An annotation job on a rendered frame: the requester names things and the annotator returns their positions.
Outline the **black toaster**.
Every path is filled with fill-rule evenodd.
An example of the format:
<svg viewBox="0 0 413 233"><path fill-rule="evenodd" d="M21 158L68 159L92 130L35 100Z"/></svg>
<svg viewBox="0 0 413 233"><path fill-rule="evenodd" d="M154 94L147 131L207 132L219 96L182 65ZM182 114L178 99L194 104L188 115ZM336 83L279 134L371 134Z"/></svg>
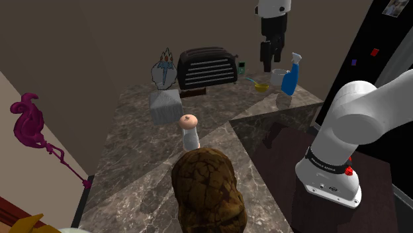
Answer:
<svg viewBox="0 0 413 233"><path fill-rule="evenodd" d="M237 58L238 55L217 46L193 48L182 52L177 65L180 89L237 82Z"/></svg>

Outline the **blue spray bottle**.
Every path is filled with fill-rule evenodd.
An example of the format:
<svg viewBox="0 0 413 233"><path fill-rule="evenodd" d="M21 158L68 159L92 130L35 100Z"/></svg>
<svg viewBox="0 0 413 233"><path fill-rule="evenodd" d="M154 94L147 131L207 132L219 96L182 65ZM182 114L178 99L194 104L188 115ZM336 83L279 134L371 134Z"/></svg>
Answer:
<svg viewBox="0 0 413 233"><path fill-rule="evenodd" d="M299 77L299 62L302 59L302 56L297 53L292 53L292 67L289 72L287 72L283 77L283 82L281 85L281 90L286 95L293 95L298 83Z"/></svg>

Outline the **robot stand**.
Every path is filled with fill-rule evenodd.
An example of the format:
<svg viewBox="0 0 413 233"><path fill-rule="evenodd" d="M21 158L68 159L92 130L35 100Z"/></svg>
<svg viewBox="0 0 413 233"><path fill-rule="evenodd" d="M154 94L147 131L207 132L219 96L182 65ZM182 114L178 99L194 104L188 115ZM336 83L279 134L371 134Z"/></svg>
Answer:
<svg viewBox="0 0 413 233"><path fill-rule="evenodd" d="M399 233L390 165L365 154L352 155L361 204L350 209L306 191L295 174L313 136L274 124L252 161L291 228L297 233Z"/></svg>

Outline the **magenta flamingo figure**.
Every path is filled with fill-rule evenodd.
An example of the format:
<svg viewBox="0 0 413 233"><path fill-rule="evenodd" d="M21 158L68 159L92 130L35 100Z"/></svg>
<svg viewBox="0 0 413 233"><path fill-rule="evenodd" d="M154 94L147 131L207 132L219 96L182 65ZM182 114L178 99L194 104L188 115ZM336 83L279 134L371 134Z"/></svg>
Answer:
<svg viewBox="0 0 413 233"><path fill-rule="evenodd" d="M21 96L19 102L13 103L10 107L11 113L20 114L13 129L15 137L25 146L31 148L45 148L49 154L54 154L60 160L60 163L68 167L78 176L78 178L80 178L80 180L82 180L82 184L86 189L90 189L91 182L82 178L65 161L64 151L45 140L42 133L44 128L43 114L32 102L33 99L38 99L38 95L34 93L25 93Z"/></svg>

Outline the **clear shaker with pink cap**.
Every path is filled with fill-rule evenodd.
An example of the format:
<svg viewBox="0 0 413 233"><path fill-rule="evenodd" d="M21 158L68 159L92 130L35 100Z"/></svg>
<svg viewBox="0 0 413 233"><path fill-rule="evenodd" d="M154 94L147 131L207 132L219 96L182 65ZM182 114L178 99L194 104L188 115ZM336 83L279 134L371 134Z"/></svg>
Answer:
<svg viewBox="0 0 413 233"><path fill-rule="evenodd" d="M188 152L200 148L196 116L183 115L179 120L179 125L183 132L183 149Z"/></svg>

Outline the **flat brown bar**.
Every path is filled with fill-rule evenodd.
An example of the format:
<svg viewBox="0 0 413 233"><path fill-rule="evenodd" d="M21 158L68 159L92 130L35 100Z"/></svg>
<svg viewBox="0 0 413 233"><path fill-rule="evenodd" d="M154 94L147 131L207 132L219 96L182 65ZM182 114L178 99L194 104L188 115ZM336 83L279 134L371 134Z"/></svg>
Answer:
<svg viewBox="0 0 413 233"><path fill-rule="evenodd" d="M179 96L181 99L187 98L187 97L195 97L199 95L206 95L207 89L206 87L203 88L198 88L198 89L188 89L188 90L182 90L179 93Z"/></svg>

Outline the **white mug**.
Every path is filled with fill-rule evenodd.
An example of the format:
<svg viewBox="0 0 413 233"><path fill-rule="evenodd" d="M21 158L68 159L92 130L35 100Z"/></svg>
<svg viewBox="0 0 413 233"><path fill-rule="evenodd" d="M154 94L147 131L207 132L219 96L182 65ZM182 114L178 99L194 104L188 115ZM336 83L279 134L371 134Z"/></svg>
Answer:
<svg viewBox="0 0 413 233"><path fill-rule="evenodd" d="M289 70L282 70L282 69L272 70L270 83L272 85L281 86L284 76L288 73L290 73Z"/></svg>

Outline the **brown cracked lumpy figure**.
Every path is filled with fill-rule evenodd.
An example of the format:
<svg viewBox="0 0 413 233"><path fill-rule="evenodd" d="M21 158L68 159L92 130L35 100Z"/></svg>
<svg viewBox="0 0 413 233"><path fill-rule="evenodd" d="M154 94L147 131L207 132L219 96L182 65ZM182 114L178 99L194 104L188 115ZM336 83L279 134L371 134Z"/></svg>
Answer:
<svg viewBox="0 0 413 233"><path fill-rule="evenodd" d="M248 216L230 159L213 148L185 153L171 182L183 233L244 233Z"/></svg>

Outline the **yellow angular object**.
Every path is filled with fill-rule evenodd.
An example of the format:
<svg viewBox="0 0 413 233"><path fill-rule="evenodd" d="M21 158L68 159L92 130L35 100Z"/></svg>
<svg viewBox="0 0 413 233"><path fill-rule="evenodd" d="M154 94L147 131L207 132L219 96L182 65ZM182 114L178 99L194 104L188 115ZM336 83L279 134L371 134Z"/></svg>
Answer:
<svg viewBox="0 0 413 233"><path fill-rule="evenodd" d="M43 214L37 214L17 220L9 230L9 233L62 233L50 225L44 225L36 228L35 224L43 217Z"/></svg>

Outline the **grey ribbed box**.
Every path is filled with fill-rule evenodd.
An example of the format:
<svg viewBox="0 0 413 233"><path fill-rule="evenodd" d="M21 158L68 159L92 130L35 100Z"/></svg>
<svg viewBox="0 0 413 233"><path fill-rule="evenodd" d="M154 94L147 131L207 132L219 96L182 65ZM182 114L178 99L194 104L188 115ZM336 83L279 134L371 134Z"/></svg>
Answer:
<svg viewBox="0 0 413 233"><path fill-rule="evenodd" d="M154 125L177 122L184 115L183 105L177 89L151 93L149 108Z"/></svg>

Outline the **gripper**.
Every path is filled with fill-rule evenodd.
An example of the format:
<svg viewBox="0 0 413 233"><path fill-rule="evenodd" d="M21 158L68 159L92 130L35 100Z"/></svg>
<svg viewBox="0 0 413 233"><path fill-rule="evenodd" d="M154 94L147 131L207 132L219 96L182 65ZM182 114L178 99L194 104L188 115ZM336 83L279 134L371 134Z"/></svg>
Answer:
<svg viewBox="0 0 413 233"><path fill-rule="evenodd" d="M281 61L281 53L285 46L285 32L287 31L288 14L273 18L261 18L261 34L266 40L272 39L274 62ZM271 42L261 42L260 61L263 63L264 72L271 71Z"/></svg>

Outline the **white bearded king figure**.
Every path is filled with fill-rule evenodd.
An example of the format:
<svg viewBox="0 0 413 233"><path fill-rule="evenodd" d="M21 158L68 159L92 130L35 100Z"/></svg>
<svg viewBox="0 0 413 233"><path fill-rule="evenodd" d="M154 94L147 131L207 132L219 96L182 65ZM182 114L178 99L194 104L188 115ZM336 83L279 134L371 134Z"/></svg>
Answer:
<svg viewBox="0 0 413 233"><path fill-rule="evenodd" d="M160 60L151 70L152 81L158 90L169 89L177 80L177 68L173 63L173 54L166 48Z"/></svg>

